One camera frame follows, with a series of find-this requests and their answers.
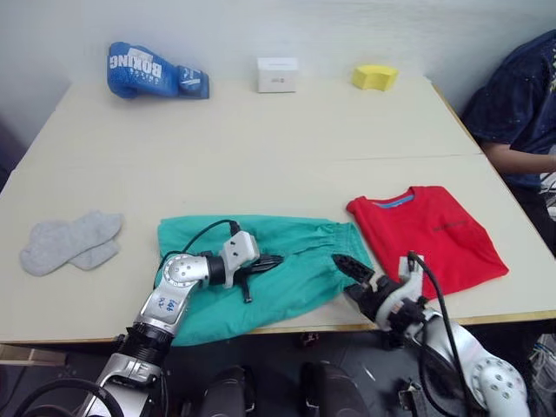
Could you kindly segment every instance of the table edge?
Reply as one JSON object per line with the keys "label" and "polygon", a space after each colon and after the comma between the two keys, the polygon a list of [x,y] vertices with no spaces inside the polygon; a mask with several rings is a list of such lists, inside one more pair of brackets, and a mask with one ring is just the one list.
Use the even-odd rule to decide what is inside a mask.
{"label": "table edge", "polygon": [[[510,314],[493,314],[480,315],[475,317],[464,317],[455,319],[462,326],[474,326],[480,324],[498,324],[510,322],[524,321],[542,321],[556,319],[556,310],[534,311],[532,313],[510,313]],[[378,329],[371,321],[362,324],[337,324],[322,326],[295,326],[288,328],[256,328],[247,334],[279,334],[279,333],[304,333],[304,332],[360,332]],[[63,344],[63,343],[111,343],[115,342],[116,337],[97,338],[97,339],[67,339],[55,341],[0,341],[0,343],[18,345],[18,344]]]}

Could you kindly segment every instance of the red t-shirt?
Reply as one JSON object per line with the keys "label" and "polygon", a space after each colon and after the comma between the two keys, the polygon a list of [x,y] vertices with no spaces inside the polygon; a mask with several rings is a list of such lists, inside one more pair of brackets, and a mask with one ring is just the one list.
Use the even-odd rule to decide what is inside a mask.
{"label": "red t-shirt", "polygon": [[[485,229],[443,187],[410,187],[389,200],[358,197],[347,210],[388,276],[398,278],[400,256],[425,256],[444,294],[507,274]],[[423,294],[435,298],[423,277]]]}

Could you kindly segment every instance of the boxing glove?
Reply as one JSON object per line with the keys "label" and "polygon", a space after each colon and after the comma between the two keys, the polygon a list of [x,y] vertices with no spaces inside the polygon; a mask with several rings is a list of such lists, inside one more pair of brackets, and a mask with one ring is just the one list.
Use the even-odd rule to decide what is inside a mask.
{"label": "boxing glove", "polygon": [[209,76],[198,69],[174,66],[143,46],[110,45],[107,69],[110,90],[122,98],[141,94],[209,98]]}

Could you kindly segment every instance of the white table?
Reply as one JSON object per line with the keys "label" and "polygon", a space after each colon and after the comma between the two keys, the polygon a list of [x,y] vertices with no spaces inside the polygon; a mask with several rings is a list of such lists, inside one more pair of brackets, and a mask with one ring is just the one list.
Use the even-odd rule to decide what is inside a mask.
{"label": "white table", "polygon": [[[260,108],[255,105],[256,97],[280,114],[298,105],[295,100],[298,93],[250,96],[250,93],[240,94],[239,84],[223,84],[217,90],[222,96],[215,94],[216,104],[213,104],[221,109],[219,116],[196,109],[194,103],[185,103],[185,108],[197,112],[197,118],[191,118],[187,112],[184,112],[187,116],[178,117],[181,102],[148,99],[124,103],[105,94],[99,86],[71,89],[0,196],[0,230],[3,231],[0,315],[9,318],[0,323],[0,341],[108,340],[120,334],[152,289],[158,262],[156,226],[162,218],[251,213],[327,217],[348,222],[352,219],[345,206],[352,198],[358,195],[386,198],[401,194],[409,185],[446,187],[486,228],[510,268],[510,274],[504,278],[449,295],[447,306],[453,318],[463,323],[482,323],[556,317],[553,307],[556,262],[552,254],[486,158],[434,95],[432,86],[422,79],[406,82],[391,93],[399,97],[400,105],[405,102],[400,93],[402,88],[423,96],[424,104],[415,106],[414,111],[437,112],[436,122],[422,123],[414,115],[407,120],[401,117],[398,122],[390,117],[389,129],[388,123],[382,122],[388,119],[385,108],[393,100],[389,93],[378,96],[368,91],[369,96],[361,98],[360,91],[353,91],[349,84],[320,82],[312,84],[321,86],[315,94],[319,99],[315,98],[315,107],[323,106],[320,103],[323,97],[332,103],[343,102],[344,106],[355,100],[357,109],[359,101],[368,100],[375,103],[377,111],[384,112],[383,118],[374,119],[375,123],[367,123],[362,118],[357,123],[346,123],[349,134],[342,137],[337,133],[323,136],[326,132],[322,132],[320,154],[308,152],[313,137],[298,136],[297,149],[305,149],[303,152],[287,153],[283,147],[267,144],[270,152],[257,157],[248,145],[258,146],[259,150],[265,148],[266,139],[259,134],[274,119],[265,116],[264,111],[256,113]],[[84,91],[90,94],[81,96]],[[239,97],[237,100],[249,103],[244,106],[250,107],[258,117],[248,117],[250,110],[244,116],[244,123],[233,121],[236,110],[230,107],[225,111],[223,106],[219,107],[220,102],[233,102],[224,94],[226,91],[237,92],[234,93]],[[300,100],[309,103],[310,96],[308,91],[303,92]],[[411,97],[409,102],[419,101]],[[284,104],[278,106],[272,102],[274,99]],[[382,99],[386,103],[380,106]],[[394,111],[396,106],[390,105],[390,111]],[[114,113],[105,106],[113,106]],[[152,107],[171,109],[172,117],[160,110],[157,117],[148,119],[146,115]],[[338,111],[343,109],[340,105],[335,107]],[[87,109],[96,109],[90,113],[90,120],[83,115]],[[353,113],[344,109],[342,117],[349,114]],[[320,119],[329,123],[331,116],[321,114]],[[207,124],[199,123],[200,117]],[[230,138],[222,142],[226,152],[203,153],[193,136],[180,136],[182,129],[196,130],[197,138],[215,145],[221,139],[217,137],[220,121],[223,121],[220,126],[227,126],[226,137]],[[81,123],[84,123],[83,132],[79,134],[77,127]],[[138,135],[141,127],[143,135],[126,136],[126,123],[131,123],[131,131]],[[169,123],[172,128],[162,128]],[[316,120],[309,117],[304,122],[302,117],[295,116],[295,123],[299,131],[308,134],[309,124]],[[438,126],[446,132],[445,154],[435,146],[442,139],[441,131],[436,131]],[[291,123],[275,124],[275,128],[297,131],[291,129]],[[387,130],[397,132],[391,142],[382,140]],[[399,136],[402,130],[406,131],[403,137]],[[420,133],[411,136],[411,130]],[[153,136],[150,133],[154,131],[162,133]],[[80,141],[83,141],[81,146],[77,146]],[[289,138],[286,142],[295,141]],[[106,155],[104,151],[108,148],[113,152]],[[379,156],[373,156],[377,149]],[[117,237],[122,246],[118,256],[89,272],[67,265],[53,274],[33,277],[21,270],[17,255],[34,224],[47,219],[74,219],[91,209],[125,214]],[[368,327],[368,320],[340,295],[308,314],[257,331]]]}
{"label": "white table", "polygon": [[248,83],[213,83],[206,101],[125,101],[103,84],[69,89],[20,168],[191,164],[224,156],[351,160],[476,155],[479,147],[423,77],[386,93],[343,80],[304,80],[294,94],[257,94]]}

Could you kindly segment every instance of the black cable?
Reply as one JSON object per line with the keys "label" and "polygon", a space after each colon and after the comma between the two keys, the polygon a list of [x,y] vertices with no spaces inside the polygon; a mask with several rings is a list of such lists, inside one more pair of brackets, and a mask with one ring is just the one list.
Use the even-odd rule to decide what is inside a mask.
{"label": "black cable", "polygon": [[11,389],[11,393],[8,396],[8,400],[6,400],[6,402],[4,402],[4,404],[0,407],[0,415],[2,415],[2,412],[4,411],[4,409],[11,403],[11,401],[14,398],[14,395],[16,394],[17,389],[19,388],[19,384],[21,383],[21,380],[23,379],[23,376],[25,375],[25,371],[27,371],[27,367],[24,367],[21,372],[19,373],[19,375],[17,376],[16,379],[16,383],[14,384],[14,387]]}
{"label": "black cable", "polygon": [[229,233],[232,236],[240,231],[240,229],[239,229],[240,225],[238,224],[238,222],[235,222],[235,221],[229,220],[229,219],[219,220],[218,222],[214,222],[212,224],[209,224],[206,228],[204,228],[199,233],[197,233],[195,236],[193,236],[191,238],[191,240],[189,241],[189,243],[187,245],[185,245],[185,247],[183,248],[182,253],[184,253],[184,254],[187,253],[188,249],[191,248],[191,245],[193,245],[193,243],[195,243],[195,241],[197,239],[199,239],[199,237],[201,237],[202,235],[207,233],[212,228],[218,226],[219,224],[223,224],[223,223],[229,223]]}
{"label": "black cable", "polygon": [[23,417],[74,417],[74,415],[59,406],[38,406],[26,412]]}
{"label": "black cable", "polygon": [[463,401],[466,406],[466,413],[469,417],[472,417],[473,406],[471,404],[471,399],[469,398],[469,393],[467,391],[466,377],[463,374],[463,368],[461,367],[460,355],[458,354],[458,348],[453,338],[452,327],[450,326],[450,319],[448,317],[446,303],[444,302],[444,295],[442,294],[442,290],[440,289],[440,284],[436,280],[436,276],[434,276],[433,271],[430,270],[427,264],[415,252],[410,251],[409,254],[407,255],[407,258],[417,262],[420,265],[420,267],[423,268],[423,271],[427,274],[430,282],[433,283],[434,291],[436,292],[436,295],[438,297],[438,303],[440,304],[440,311],[442,313],[442,320],[444,321],[444,327],[446,328],[448,340],[450,341],[450,348],[452,349],[453,362],[455,365],[456,372],[458,373],[458,377],[460,379],[461,389],[463,390]]}
{"label": "black cable", "polygon": [[169,394],[168,394],[168,384],[166,382],[166,372],[164,369],[161,372],[161,403],[162,403],[162,417],[169,416]]}
{"label": "black cable", "polygon": [[33,402],[35,402],[37,398],[59,388],[74,388],[87,391],[88,393],[94,395],[98,400],[100,400],[104,404],[104,406],[106,406],[111,417],[124,417],[120,405],[118,404],[114,396],[105,388],[100,387],[93,382],[80,380],[77,378],[65,378],[56,380],[37,388],[35,391],[29,394],[25,400],[23,400],[23,402],[16,409],[13,417],[24,417],[26,415],[24,412],[27,410],[27,408],[30,407]]}
{"label": "black cable", "polygon": [[428,340],[427,322],[425,321],[423,323],[423,337],[421,339],[421,347],[420,347],[420,352],[419,352],[419,379],[420,379],[420,384],[423,387],[423,392],[425,393],[425,396],[427,397],[428,402],[440,414],[445,415],[446,417],[457,417],[456,415],[450,414],[448,411],[446,411],[444,408],[442,408],[438,404],[438,402],[436,402],[434,400],[432,394],[428,390],[427,379],[426,379],[426,376],[425,376],[425,355],[427,354],[427,340]]}
{"label": "black cable", "polygon": [[223,224],[223,223],[229,223],[229,233],[230,235],[235,235],[237,232],[239,232],[240,229],[240,225],[238,222],[234,221],[234,220],[229,220],[229,219],[222,219],[219,220],[218,222],[214,222],[212,224],[209,224],[206,228],[204,228],[203,230],[201,230],[199,233],[197,233],[195,236],[193,236],[191,238],[191,240],[189,241],[189,243],[187,245],[185,245],[185,247],[179,251],[179,250],[171,250],[169,251],[161,260],[160,264],[158,265],[158,271],[160,271],[160,269],[164,266],[164,262],[168,259],[168,257],[170,255],[179,255],[179,254],[185,254],[187,253],[187,251],[189,250],[189,248],[191,248],[191,245],[193,245],[193,243],[195,243],[195,241],[197,239],[199,239],[199,237],[201,237],[202,235],[204,235],[205,233],[207,233],[209,230],[211,230],[212,228],[215,228],[216,226]]}

